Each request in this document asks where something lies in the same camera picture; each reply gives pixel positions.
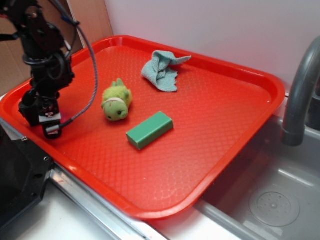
faucet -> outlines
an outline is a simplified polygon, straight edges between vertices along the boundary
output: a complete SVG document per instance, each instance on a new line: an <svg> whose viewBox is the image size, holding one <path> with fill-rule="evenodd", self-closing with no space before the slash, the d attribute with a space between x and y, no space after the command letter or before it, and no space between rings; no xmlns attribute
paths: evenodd
<svg viewBox="0 0 320 240"><path fill-rule="evenodd" d="M281 141L288 146L302 144L306 125L320 130L320 36L305 52L291 86Z"/></svg>

stuffed animal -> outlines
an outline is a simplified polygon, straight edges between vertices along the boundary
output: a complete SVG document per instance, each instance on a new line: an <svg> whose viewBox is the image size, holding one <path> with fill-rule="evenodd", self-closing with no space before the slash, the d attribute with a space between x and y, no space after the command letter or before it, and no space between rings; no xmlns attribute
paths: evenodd
<svg viewBox="0 0 320 240"><path fill-rule="evenodd" d="M105 117L112 122L119 121L128 116L132 93L118 78L103 92L102 100L101 107Z"/></svg>

stainless steel sink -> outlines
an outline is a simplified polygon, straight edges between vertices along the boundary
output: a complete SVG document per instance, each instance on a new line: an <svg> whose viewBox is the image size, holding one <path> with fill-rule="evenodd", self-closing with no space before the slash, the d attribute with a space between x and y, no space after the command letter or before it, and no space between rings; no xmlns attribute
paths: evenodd
<svg viewBox="0 0 320 240"><path fill-rule="evenodd" d="M281 143L273 116L197 203L242 239L320 239L320 135L302 145Z"/></svg>

sink drain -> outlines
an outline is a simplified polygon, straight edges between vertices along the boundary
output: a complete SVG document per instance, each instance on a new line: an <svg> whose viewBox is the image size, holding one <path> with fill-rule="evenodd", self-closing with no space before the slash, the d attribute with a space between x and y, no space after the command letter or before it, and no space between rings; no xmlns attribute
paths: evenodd
<svg viewBox="0 0 320 240"><path fill-rule="evenodd" d="M274 186L256 190L250 198L250 210L260 222L283 227L298 218L300 207L294 196Z"/></svg>

blue cloth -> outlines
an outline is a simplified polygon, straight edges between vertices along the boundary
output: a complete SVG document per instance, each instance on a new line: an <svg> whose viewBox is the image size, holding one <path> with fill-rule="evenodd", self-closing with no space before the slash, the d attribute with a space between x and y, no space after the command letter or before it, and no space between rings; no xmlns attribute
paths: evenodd
<svg viewBox="0 0 320 240"><path fill-rule="evenodd" d="M169 65L178 65L188 61L191 56L176 58L170 51L154 51L152 58L142 69L142 76L163 92L176 92L176 77L178 72Z"/></svg>

